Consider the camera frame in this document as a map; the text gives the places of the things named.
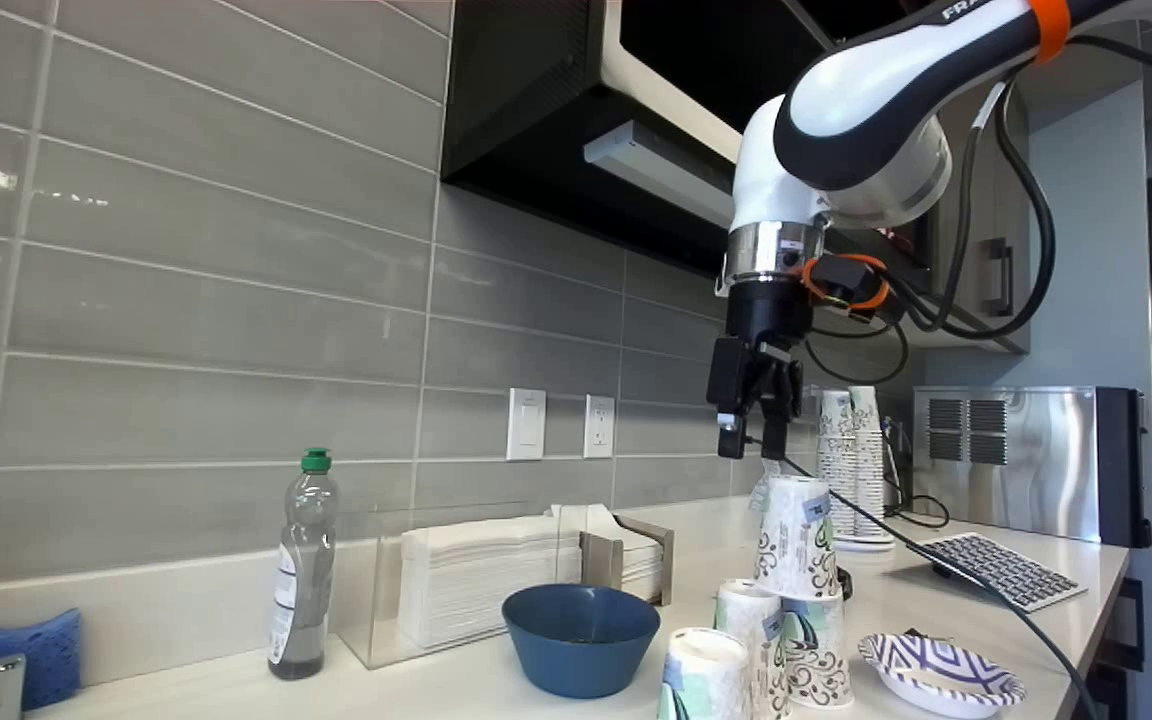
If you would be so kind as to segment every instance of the keyboard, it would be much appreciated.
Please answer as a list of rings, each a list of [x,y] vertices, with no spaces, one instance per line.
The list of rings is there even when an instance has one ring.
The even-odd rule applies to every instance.
[[[1001,596],[1009,596],[1023,613],[1040,613],[1049,602],[1061,602],[1086,591],[1086,584],[1028,557],[1016,557],[1013,548],[984,540],[976,533],[919,540],[919,553],[954,575],[965,575],[961,568],[969,568],[971,570],[965,575],[969,584],[980,584],[976,575],[984,575]]]

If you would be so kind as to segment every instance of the green bottle cap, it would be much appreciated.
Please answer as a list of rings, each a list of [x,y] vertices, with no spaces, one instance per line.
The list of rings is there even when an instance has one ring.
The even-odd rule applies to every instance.
[[[328,473],[333,473],[333,451],[328,451],[328,448],[308,448],[308,451],[302,457],[302,473],[303,473],[303,476],[328,476]]]

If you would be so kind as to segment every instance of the black cable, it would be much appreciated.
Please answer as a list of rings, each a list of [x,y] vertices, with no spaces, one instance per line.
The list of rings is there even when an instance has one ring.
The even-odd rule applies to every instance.
[[[976,149],[980,149],[984,122],[971,122],[965,152],[961,152],[961,215],[954,232],[954,258],[950,258],[950,280],[937,304],[937,317],[926,330],[937,330],[950,323],[950,311],[958,309],[961,283],[965,283],[965,265],[969,265],[969,237],[971,237],[971,186],[976,186]]]
[[[901,323],[888,323],[888,326],[898,330],[898,362],[891,362],[883,377],[847,377],[847,372],[840,372],[840,366],[829,366],[829,362],[815,357],[814,336],[803,336],[803,352],[814,357],[814,362],[815,362],[826,377],[831,377],[831,380],[840,380],[840,382],[888,382],[888,380],[898,380],[898,377],[907,366],[907,336],[904,336]]]
[[[1013,175],[1022,179],[1028,203],[1033,203],[1033,215],[1038,215],[1038,229],[1040,229],[1040,265],[1038,265],[1038,280],[1033,280],[1033,293],[1028,300],[1022,304],[1022,311],[1006,323],[994,323],[994,326],[969,326],[969,323],[946,323],[950,336],[961,336],[961,341],[1001,341],[1001,336],[1013,336],[1016,326],[1023,326],[1040,304],[1049,300],[1049,289],[1054,289],[1054,277],[1058,277],[1058,215],[1054,215],[1054,203],[1040,186],[1040,179],[1033,175],[1033,169],[1023,165],[1016,139],[1013,139],[1013,83],[1016,75],[1023,70],[1028,63],[1013,69],[1006,75],[1006,95],[1001,105],[994,109],[998,111],[998,145],[1013,169]],[[907,304],[907,317],[919,323],[919,317],[927,317],[927,309],[919,304],[919,293],[891,280],[891,289],[901,293],[901,300]]]
[[[1049,636],[1043,628],[1038,628],[1038,623],[1028,619],[1028,613],[1016,606],[987,575],[980,575],[980,570],[971,570],[971,568],[965,568],[965,563],[958,563],[958,560],[950,560],[950,557],[926,553],[914,535],[904,535],[904,533],[898,533],[891,524],[875,520],[873,511],[865,511],[865,509],[852,503],[847,496],[840,496],[840,492],[829,492],[829,496],[840,498],[840,503],[847,503],[847,509],[852,509],[858,514],[865,514],[870,524],[883,528],[888,535],[898,535],[907,553],[926,557],[927,563],[950,563],[954,570],[965,570],[965,575],[976,579],[987,596],[998,596],[998,598],[1061,658],[1061,666],[1070,672],[1074,688],[1082,693],[1086,713],[1095,717],[1095,700],[1094,700],[1086,675],[1074,666],[1074,658],[1070,658],[1070,657],[1054,643],[1054,636]]]
[[[901,520],[918,524],[918,528],[950,528],[954,511],[950,503],[940,503],[937,496],[919,496],[919,492],[907,492],[901,496],[901,484],[888,476],[888,487],[898,496],[898,503],[934,503],[937,509],[937,520],[926,520],[926,514],[914,514],[914,511],[901,511]]]
[[[1132,46],[1132,44],[1122,44],[1122,38],[1110,38],[1110,36],[1074,36],[1070,44],[1086,44],[1086,46],[1116,50],[1116,56],[1127,56],[1127,59],[1152,69],[1152,50]]]

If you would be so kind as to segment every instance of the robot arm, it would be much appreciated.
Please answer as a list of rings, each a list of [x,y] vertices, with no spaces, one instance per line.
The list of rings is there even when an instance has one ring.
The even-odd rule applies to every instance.
[[[748,121],[718,283],[730,326],[709,377],[719,457],[743,457],[748,408],[761,402],[765,457],[784,460],[796,415],[793,345],[814,330],[814,294],[802,283],[814,225],[898,229],[926,215],[954,175],[934,111],[976,81],[1061,46],[1070,27],[1116,4],[1123,0],[940,0],[826,56]]]

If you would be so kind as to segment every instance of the orange cable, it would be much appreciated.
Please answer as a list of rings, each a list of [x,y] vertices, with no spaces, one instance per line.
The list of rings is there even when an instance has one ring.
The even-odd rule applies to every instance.
[[[815,294],[821,304],[840,304],[836,294],[829,294],[829,293],[815,283],[815,277],[814,277],[814,270],[815,270],[815,258],[821,258],[821,254],[814,254],[814,258],[802,265],[802,283],[803,283],[807,294]],[[847,252],[847,254],[840,254],[840,258],[865,265],[865,266],[873,266],[873,270],[883,270],[883,266],[888,266],[882,254],[861,254],[861,252]],[[847,311],[882,311],[888,300],[891,300],[891,283],[882,280],[882,289],[875,289],[870,300],[845,304],[845,309],[847,309]]]

